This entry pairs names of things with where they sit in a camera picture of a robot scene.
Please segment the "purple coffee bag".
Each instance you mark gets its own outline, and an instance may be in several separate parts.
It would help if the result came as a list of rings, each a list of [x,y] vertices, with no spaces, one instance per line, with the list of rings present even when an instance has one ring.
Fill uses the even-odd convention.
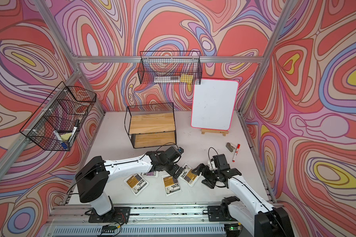
[[[140,173],[140,175],[143,177],[158,177],[159,172],[158,171],[144,172],[144,173]]]

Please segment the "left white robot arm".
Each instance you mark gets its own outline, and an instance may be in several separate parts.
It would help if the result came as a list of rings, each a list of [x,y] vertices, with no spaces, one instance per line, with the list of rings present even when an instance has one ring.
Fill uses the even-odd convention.
[[[183,153],[183,148],[171,146],[165,151],[148,151],[144,155],[123,160],[104,160],[96,156],[75,176],[80,202],[89,203],[100,217],[112,214],[113,203],[104,191],[107,183],[137,173],[155,171],[165,171],[177,179],[183,172],[178,165]]]

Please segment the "two-tier wooden wire shelf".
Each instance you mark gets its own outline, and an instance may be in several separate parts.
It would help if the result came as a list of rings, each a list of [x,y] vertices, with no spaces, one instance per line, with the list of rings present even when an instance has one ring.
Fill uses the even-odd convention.
[[[124,127],[135,149],[173,146],[177,143],[172,102],[128,106]]]

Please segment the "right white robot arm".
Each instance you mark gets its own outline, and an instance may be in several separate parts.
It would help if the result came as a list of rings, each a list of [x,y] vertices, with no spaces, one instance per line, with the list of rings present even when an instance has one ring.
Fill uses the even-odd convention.
[[[234,196],[223,198],[219,206],[207,208],[209,221],[237,221],[253,237],[294,236],[288,213],[282,207],[274,207],[255,192],[242,173],[230,167],[225,155],[213,156],[209,165],[200,164],[192,172],[204,177],[202,184],[210,189],[221,182],[234,193]]]

